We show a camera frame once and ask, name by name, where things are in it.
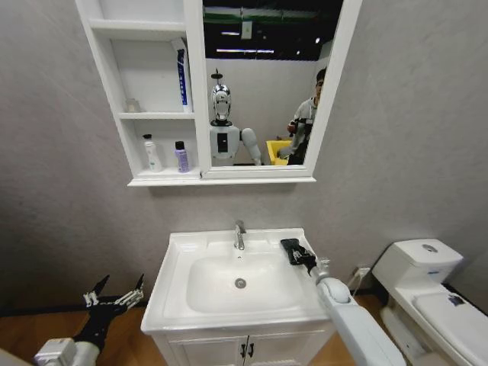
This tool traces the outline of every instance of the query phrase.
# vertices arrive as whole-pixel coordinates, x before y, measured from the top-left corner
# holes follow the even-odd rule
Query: toilet seat
[[[456,294],[416,296],[414,307],[475,366],[488,366],[488,317]]]

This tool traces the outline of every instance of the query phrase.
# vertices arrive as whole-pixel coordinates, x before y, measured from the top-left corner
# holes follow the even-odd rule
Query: white sink
[[[328,319],[303,266],[290,265],[280,240],[302,229],[248,230],[246,248],[233,231],[175,233],[152,290],[146,333]]]

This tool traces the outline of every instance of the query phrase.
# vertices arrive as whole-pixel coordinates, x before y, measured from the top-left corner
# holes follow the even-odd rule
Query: electrical outlet
[[[365,275],[367,275],[369,273],[370,270],[371,270],[371,268],[369,268],[369,267],[359,265],[355,268],[354,272],[352,272],[352,276],[363,278]]]

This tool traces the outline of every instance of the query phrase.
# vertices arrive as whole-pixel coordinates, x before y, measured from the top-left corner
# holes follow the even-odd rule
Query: person
[[[289,153],[288,158],[288,165],[301,165],[305,160],[305,153],[307,152],[308,141],[310,138],[310,129],[315,119],[315,114],[317,111],[317,106],[319,105],[320,101],[320,94],[322,93],[323,82],[326,77],[326,68],[321,69],[316,76],[316,85],[315,85],[315,96],[305,100],[295,112],[294,120],[291,121],[288,126],[287,130],[289,133],[294,133],[294,138],[291,141],[291,145],[289,148],[283,149],[284,151],[280,150],[279,155],[283,156],[286,153]],[[294,123],[295,120],[305,118],[308,120],[308,126],[303,123],[296,124]]]

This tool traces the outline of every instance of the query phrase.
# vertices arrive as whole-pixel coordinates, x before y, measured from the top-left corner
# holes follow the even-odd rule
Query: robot
[[[239,141],[247,148],[255,165],[261,165],[261,151],[254,131],[250,128],[240,130],[227,120],[230,114],[230,89],[220,84],[223,75],[215,69],[211,75],[217,80],[212,89],[212,105],[215,120],[210,122],[210,152],[213,166],[233,165],[239,149]]]

